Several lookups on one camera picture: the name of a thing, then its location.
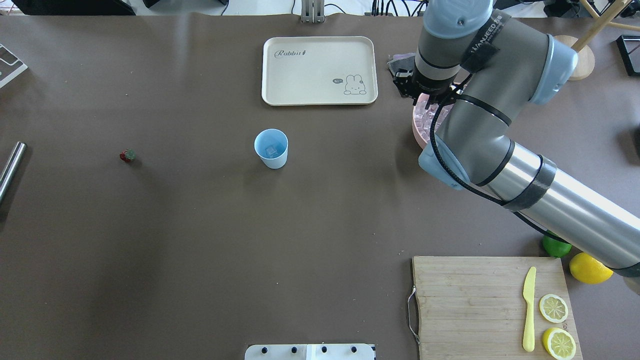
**plastic knife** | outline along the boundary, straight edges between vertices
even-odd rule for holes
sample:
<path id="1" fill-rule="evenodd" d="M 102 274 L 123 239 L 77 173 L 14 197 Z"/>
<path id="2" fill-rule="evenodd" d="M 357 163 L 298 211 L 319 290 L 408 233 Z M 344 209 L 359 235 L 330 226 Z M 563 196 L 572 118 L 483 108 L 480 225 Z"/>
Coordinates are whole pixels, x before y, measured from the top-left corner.
<path id="1" fill-rule="evenodd" d="M 522 336 L 522 347 L 526 351 L 533 351 L 535 347 L 534 326 L 533 326 L 533 294 L 536 289 L 536 268 L 530 267 L 527 277 L 524 279 L 524 289 L 522 297 L 527 302 L 527 319 L 524 322 L 524 335 Z"/>

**metal handle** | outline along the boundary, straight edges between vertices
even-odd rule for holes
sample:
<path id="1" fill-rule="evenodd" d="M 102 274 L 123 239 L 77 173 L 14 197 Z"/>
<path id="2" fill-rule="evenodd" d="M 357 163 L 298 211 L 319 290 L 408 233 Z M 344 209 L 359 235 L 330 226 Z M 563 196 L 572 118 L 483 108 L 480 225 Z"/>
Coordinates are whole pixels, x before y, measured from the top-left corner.
<path id="1" fill-rule="evenodd" d="M 418 334 L 415 333 L 415 331 L 413 331 L 413 327 L 411 327 L 411 311 L 410 311 L 410 304 L 411 304 L 411 298 L 415 295 L 415 285 L 413 285 L 412 289 L 411 289 L 411 293 L 409 294 L 409 297 L 406 299 L 406 316 L 407 319 L 409 320 L 409 330 L 411 330 L 411 333 L 413 334 L 413 337 L 415 338 L 415 342 L 418 343 L 418 345 L 420 345 L 420 336 L 418 336 Z"/>
<path id="2" fill-rule="evenodd" d="M 13 152 L 9 157 L 9 160 L 7 160 L 6 165 L 4 166 L 2 175 L 0 175 L 0 203 L 2 203 L 6 191 L 7 189 L 9 189 L 11 179 L 13 179 L 15 171 L 20 165 L 20 159 L 22 159 L 22 155 L 24 154 L 26 148 L 27 144 L 25 144 L 24 142 L 16 143 L 15 147 L 13 148 Z"/>

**lemon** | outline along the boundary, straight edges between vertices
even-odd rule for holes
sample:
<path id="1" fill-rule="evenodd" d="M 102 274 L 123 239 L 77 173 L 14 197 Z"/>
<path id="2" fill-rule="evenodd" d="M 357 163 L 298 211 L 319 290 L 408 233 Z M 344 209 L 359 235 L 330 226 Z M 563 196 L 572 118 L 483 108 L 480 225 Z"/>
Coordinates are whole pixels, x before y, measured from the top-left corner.
<path id="1" fill-rule="evenodd" d="M 586 284 L 600 284 L 608 280 L 613 271 L 594 259 L 586 252 L 581 252 L 569 261 L 569 271 L 574 278 Z"/>
<path id="2" fill-rule="evenodd" d="M 550 327 L 542 334 L 542 344 L 557 360 L 570 360 L 575 356 L 573 336 L 559 327 Z"/>
<path id="3" fill-rule="evenodd" d="M 546 294 L 540 299 L 540 313 L 553 323 L 561 323 L 569 316 L 569 307 L 558 295 Z"/>

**wooden cutting board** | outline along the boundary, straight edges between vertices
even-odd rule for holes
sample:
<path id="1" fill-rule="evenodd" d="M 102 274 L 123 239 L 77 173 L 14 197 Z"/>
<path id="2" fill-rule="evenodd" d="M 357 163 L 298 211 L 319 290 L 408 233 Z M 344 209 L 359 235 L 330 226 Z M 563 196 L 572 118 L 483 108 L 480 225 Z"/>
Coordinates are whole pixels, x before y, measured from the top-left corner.
<path id="1" fill-rule="evenodd" d="M 536 267 L 536 347 L 526 352 L 522 334 L 527 304 L 522 288 L 531 266 Z M 552 360 L 541 340 L 549 327 L 567 330 L 577 345 L 574 359 L 582 360 L 560 259 L 416 256 L 413 278 L 422 360 Z M 548 293 L 566 301 L 565 322 L 552 323 L 540 314 L 538 302 Z"/>

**paper cup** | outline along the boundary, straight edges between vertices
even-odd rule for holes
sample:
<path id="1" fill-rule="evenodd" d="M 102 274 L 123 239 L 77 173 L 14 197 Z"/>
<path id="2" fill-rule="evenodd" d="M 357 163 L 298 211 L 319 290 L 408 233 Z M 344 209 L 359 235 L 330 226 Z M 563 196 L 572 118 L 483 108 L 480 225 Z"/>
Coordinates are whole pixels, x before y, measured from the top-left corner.
<path id="1" fill-rule="evenodd" d="M 278 129 L 266 129 L 255 137 L 253 148 L 267 167 L 281 168 L 287 162 L 289 140 Z"/>

